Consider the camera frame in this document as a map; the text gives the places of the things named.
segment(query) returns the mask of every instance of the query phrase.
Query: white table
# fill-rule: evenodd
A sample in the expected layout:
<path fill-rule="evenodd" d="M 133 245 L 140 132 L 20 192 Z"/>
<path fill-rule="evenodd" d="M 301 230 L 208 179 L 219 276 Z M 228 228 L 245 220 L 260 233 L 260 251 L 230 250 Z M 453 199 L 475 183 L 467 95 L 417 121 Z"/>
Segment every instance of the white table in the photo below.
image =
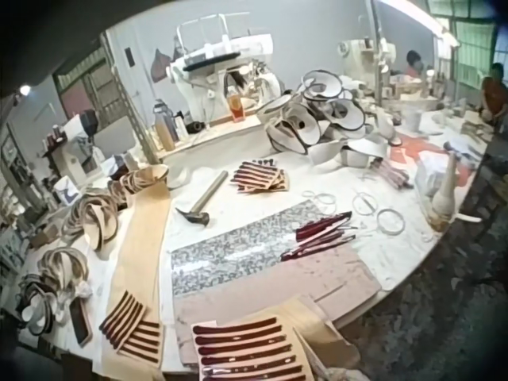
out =
<path fill-rule="evenodd" d="M 429 142 L 439 147 L 443 143 L 460 135 L 460 121 L 452 123 L 452 127 L 441 129 L 431 119 L 434 113 L 425 113 L 422 118 L 421 129 L 426 132 L 443 132 L 439 136 L 429 137 Z M 339 326 L 347 324 L 357 318 L 360 314 L 372 308 L 377 302 L 386 297 L 404 279 L 418 268 L 421 262 L 432 251 L 433 247 L 441 238 L 440 234 L 434 233 L 425 221 L 415 190 L 398 191 L 390 187 L 383 179 L 362 179 L 364 170 L 354 168 L 343 168 L 339 171 L 326 175 L 316 175 L 310 170 L 308 158 L 292 152 L 274 154 L 266 135 L 260 125 L 250 125 L 232 131 L 224 129 L 226 136 L 216 136 L 199 147 L 192 146 L 188 149 L 175 152 L 169 155 L 164 161 L 168 165 L 185 165 L 193 171 L 191 182 L 183 188 L 171 192 L 171 211 L 168 216 L 166 233 L 161 248 L 160 256 L 160 314 L 165 324 L 164 358 L 162 371 L 183 372 L 188 371 L 179 360 L 179 350 L 176 343 L 174 330 L 174 314 L 172 303 L 171 284 L 171 250 L 205 240 L 238 228 L 242 225 L 254 222 L 270 214 L 278 213 L 305 199 L 303 191 L 314 191 L 315 193 L 326 192 L 334 194 L 337 198 L 337 212 L 351 210 L 351 201 L 356 191 L 366 191 L 373 195 L 379 208 L 393 208 L 399 211 L 406 221 L 405 231 L 396 237 L 389 237 L 378 232 L 374 217 L 361 217 L 353 214 L 352 223 L 360 225 L 363 222 L 365 229 L 362 229 L 358 238 L 353 241 L 360 258 L 366 263 L 372 274 L 378 279 L 382 290 L 367 303 L 343 316 Z M 469 144 L 482 154 L 487 148 L 483 142 L 475 142 L 469 137 Z M 242 160 L 251 160 L 261 157 L 273 157 L 277 165 L 287 171 L 290 178 L 290 191 L 274 194 L 260 194 L 257 196 L 245 196 L 238 194 L 234 187 L 223 185 L 213 196 L 206 206 L 206 211 L 212 217 L 207 228 L 199 225 L 189 224 L 182 216 L 175 212 L 175 207 L 183 210 L 189 208 L 207 185 L 213 181 L 220 170 L 233 171 Z M 411 158 L 406 158 L 406 165 L 397 167 L 406 169 L 411 178 L 414 178 L 416 164 Z M 462 204 L 467 194 L 474 175 L 470 176 L 467 186 L 456 188 L 456 207 Z M 129 210 L 120 216 L 121 228 L 117 238 L 109 243 L 106 249 L 111 250 L 111 260 L 102 262 L 88 249 L 83 238 L 73 244 L 79 248 L 88 258 L 90 268 L 90 284 L 94 295 L 87 302 L 87 311 L 90 322 L 94 326 L 94 339 L 84 348 L 80 348 L 75 340 L 71 323 L 64 327 L 54 329 L 52 335 L 47 339 L 56 347 L 72 354 L 87 359 L 97 356 L 98 338 L 100 333 L 97 330 L 99 322 L 105 316 L 105 305 L 109 294 L 109 284 L 116 264 L 117 251 L 125 235 L 126 226 L 132 213 Z M 45 250 L 55 246 L 42 248 L 37 252 L 30 253 L 21 273 L 36 270 L 36 263 Z"/>

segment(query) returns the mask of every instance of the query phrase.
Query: beige strip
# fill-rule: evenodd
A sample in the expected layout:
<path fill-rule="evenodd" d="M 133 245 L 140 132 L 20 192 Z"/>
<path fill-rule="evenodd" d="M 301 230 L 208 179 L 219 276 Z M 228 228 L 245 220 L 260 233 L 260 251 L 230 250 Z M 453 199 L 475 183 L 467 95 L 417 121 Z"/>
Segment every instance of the beige strip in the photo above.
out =
<path fill-rule="evenodd" d="M 124 242 L 118 253 L 108 301 L 109 313 L 120 301 L 125 290 L 147 306 L 144 321 L 160 322 L 159 315 L 159 255 L 164 237 L 171 199 L 164 183 L 142 190 L 133 197 L 134 213 Z M 102 349 L 102 370 L 111 379 L 144 380 L 160 376 L 162 348 L 158 363 L 135 360 L 114 351 L 108 344 Z"/>

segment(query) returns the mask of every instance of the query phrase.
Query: black hair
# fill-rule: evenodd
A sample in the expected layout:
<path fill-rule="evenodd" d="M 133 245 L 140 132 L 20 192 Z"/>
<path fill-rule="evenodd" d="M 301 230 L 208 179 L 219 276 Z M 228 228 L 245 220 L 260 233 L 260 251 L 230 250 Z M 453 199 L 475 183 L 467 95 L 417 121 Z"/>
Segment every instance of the black hair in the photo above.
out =
<path fill-rule="evenodd" d="M 421 61 L 421 56 L 414 50 L 409 50 L 406 56 L 406 61 L 410 66 L 413 66 L 415 62 Z"/>
<path fill-rule="evenodd" d="M 501 79 L 505 78 L 505 67 L 500 62 L 492 64 L 492 70 L 497 70 L 501 73 Z"/>

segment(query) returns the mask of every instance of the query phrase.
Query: sewing machine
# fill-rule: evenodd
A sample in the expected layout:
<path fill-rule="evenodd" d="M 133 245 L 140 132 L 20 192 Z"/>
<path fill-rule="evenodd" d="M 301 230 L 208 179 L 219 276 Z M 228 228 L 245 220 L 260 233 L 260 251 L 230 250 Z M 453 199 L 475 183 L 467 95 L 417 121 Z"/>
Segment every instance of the sewing machine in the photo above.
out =
<path fill-rule="evenodd" d="M 374 42 L 365 38 L 363 40 L 349 40 L 339 43 L 338 52 L 342 57 L 344 74 L 363 81 L 367 87 L 375 89 L 375 68 L 374 68 Z M 388 44 L 382 39 L 379 44 L 379 64 L 383 65 L 382 73 L 386 76 L 382 83 L 389 83 L 390 66 L 397 58 L 395 45 Z"/>
<path fill-rule="evenodd" d="M 97 132 L 98 120 L 93 110 L 84 111 L 74 116 L 63 126 L 67 141 L 64 141 L 52 152 L 61 177 L 68 176 L 78 187 L 87 181 L 87 172 L 83 168 L 97 168 L 104 161 L 104 155 L 97 147 L 90 144 L 89 137 Z"/>
<path fill-rule="evenodd" d="M 175 82 L 189 105 L 190 115 L 194 121 L 210 123 L 229 115 L 226 91 L 231 77 L 237 83 L 239 76 L 246 82 L 240 92 L 242 97 L 247 93 L 258 92 L 258 106 L 281 95 L 279 81 L 266 66 L 273 53 L 273 40 L 270 34 L 231 38 L 226 22 L 228 16 L 248 13 L 215 14 L 185 22 L 177 28 L 177 37 L 184 56 L 178 58 L 169 67 L 168 74 Z M 184 25 L 199 24 L 211 18 L 218 18 L 221 26 L 221 42 L 211 44 L 202 36 L 203 48 L 188 52 L 182 39 L 181 28 Z"/>

